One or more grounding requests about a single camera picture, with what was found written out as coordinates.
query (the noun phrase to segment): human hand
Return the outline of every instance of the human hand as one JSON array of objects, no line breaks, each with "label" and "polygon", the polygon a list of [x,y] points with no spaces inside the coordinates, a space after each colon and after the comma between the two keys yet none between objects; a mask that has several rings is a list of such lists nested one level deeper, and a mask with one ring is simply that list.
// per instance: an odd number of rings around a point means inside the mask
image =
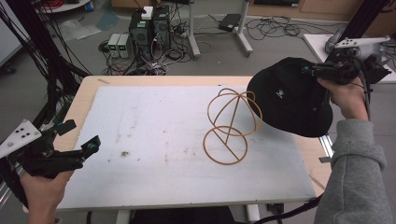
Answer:
[{"label": "human hand", "polygon": [[356,77],[349,84],[339,85],[319,77],[318,83],[330,91],[332,103],[340,107],[341,114],[346,119],[368,120],[364,103],[364,89],[360,78]]},{"label": "human hand", "polygon": [[53,224],[55,210],[64,197],[64,189],[74,171],[59,173],[54,179],[25,173],[21,184],[29,205],[29,224]]}]

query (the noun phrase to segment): gray hoodie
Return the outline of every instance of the gray hoodie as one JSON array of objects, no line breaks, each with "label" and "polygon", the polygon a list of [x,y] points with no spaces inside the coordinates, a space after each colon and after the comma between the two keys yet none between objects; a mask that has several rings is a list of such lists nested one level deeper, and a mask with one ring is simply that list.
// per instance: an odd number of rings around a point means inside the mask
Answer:
[{"label": "gray hoodie", "polygon": [[373,127],[360,119],[337,123],[332,174],[315,223],[393,223],[381,174],[387,162],[383,148],[374,143]]}]

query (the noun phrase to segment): copper wire frame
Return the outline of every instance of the copper wire frame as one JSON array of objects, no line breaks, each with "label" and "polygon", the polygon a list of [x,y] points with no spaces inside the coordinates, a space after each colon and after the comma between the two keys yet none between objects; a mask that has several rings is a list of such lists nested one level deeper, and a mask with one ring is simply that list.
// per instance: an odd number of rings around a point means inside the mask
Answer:
[{"label": "copper wire frame", "polygon": [[[250,99],[250,98],[247,97],[248,93],[252,94],[252,96],[253,96],[252,98],[253,98],[253,99]],[[216,115],[215,119],[212,120],[212,118],[210,118],[210,113],[209,113],[209,111],[210,111],[210,106],[211,106],[212,103],[213,103],[214,101],[216,101],[218,98],[220,98],[220,97],[222,97],[222,96],[226,96],[226,95],[234,95],[234,97],[233,97],[230,101],[228,101],[227,104],[225,104],[225,106],[224,106],[224,107],[220,110],[220,112]],[[225,108],[226,108],[230,103],[232,103],[235,99],[236,99],[236,104],[235,104],[235,109],[233,110],[233,117],[232,117],[232,119],[231,119],[230,126],[227,126],[227,125],[216,126],[216,122],[217,122],[219,116],[221,115],[221,113],[222,113],[222,112],[225,110]],[[235,128],[233,127],[233,121],[234,121],[234,119],[235,119],[236,111],[237,111],[237,108],[238,108],[238,105],[239,105],[241,99],[242,99],[242,101],[245,102],[245,104],[247,105],[247,108],[249,109],[249,112],[250,112],[250,114],[251,114],[251,116],[253,117],[253,120],[254,120],[254,130],[253,130],[252,132],[250,132],[250,133],[242,133],[242,132],[240,132],[239,130],[237,130],[237,129],[235,129]],[[232,165],[232,164],[236,164],[236,163],[240,162],[242,159],[244,159],[244,158],[246,157],[246,155],[248,154],[248,141],[247,141],[247,139],[246,139],[246,136],[247,136],[247,135],[250,135],[250,134],[253,134],[253,133],[255,133],[255,132],[257,132],[257,131],[260,129],[260,127],[262,126],[262,124],[263,124],[263,121],[262,121],[262,111],[260,110],[259,106],[256,104],[255,100],[256,100],[256,96],[255,96],[254,92],[252,92],[252,91],[244,91],[244,92],[242,92],[242,93],[239,93],[239,92],[237,92],[237,91],[235,91],[235,90],[232,90],[232,89],[229,89],[229,88],[224,88],[224,89],[222,89],[221,91],[219,91],[218,96],[216,96],[215,98],[212,99],[212,101],[210,101],[209,105],[207,106],[207,117],[209,118],[209,121],[210,121],[210,123],[213,125],[214,128],[210,129],[210,130],[206,133],[206,135],[205,135],[205,137],[204,137],[204,141],[203,141],[203,146],[204,146],[204,151],[205,151],[206,155],[207,155],[212,161],[215,161],[215,162],[217,162],[217,163],[219,163],[219,164],[222,164],[222,165]],[[256,118],[255,118],[255,113],[254,113],[253,109],[251,108],[249,102],[253,103],[253,104],[256,106],[256,108],[258,109],[258,111],[259,111],[259,114],[260,114],[260,115],[259,115],[259,117],[260,117],[260,123],[259,123],[259,124],[257,123],[257,120],[256,120]],[[225,141],[218,135],[218,133],[216,133],[216,130],[219,130],[221,133],[225,133],[225,134],[227,135]],[[212,133],[212,132],[219,138],[219,140],[222,142],[222,144],[223,144],[224,146],[226,146],[226,148],[233,154],[233,156],[236,158],[236,161],[232,161],[232,162],[219,161],[219,160],[216,160],[212,155],[210,155],[210,153],[208,152],[208,150],[207,150],[207,148],[206,148],[205,140],[206,140],[206,138],[208,137],[208,135],[209,135],[210,133]],[[234,152],[230,149],[230,147],[227,145],[227,144],[228,144],[228,139],[229,139],[230,136],[239,136],[239,137],[242,137],[242,138],[244,139],[244,141],[245,141],[245,151],[244,151],[244,154],[242,155],[241,158],[239,158],[238,156],[236,156],[235,153],[234,153]]]}]

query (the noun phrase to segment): white logo on cap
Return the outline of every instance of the white logo on cap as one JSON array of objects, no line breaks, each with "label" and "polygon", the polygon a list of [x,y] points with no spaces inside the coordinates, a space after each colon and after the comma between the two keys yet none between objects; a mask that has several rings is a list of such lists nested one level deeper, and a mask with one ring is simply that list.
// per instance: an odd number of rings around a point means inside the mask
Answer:
[{"label": "white logo on cap", "polygon": [[285,94],[285,92],[283,92],[282,90],[279,90],[276,92],[276,95],[279,96],[280,99],[283,99],[284,94]]}]

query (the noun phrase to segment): black cap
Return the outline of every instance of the black cap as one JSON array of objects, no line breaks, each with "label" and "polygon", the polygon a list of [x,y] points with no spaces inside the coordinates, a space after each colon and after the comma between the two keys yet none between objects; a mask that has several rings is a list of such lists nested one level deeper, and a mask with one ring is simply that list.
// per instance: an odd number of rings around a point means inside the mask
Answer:
[{"label": "black cap", "polygon": [[[327,90],[314,76],[302,72],[312,64],[301,58],[286,58],[261,70],[248,83],[247,91],[255,94],[262,120],[282,131],[305,137],[320,137],[332,125],[332,108]],[[251,93],[247,97],[253,100]],[[249,102],[260,115],[256,106]]]}]

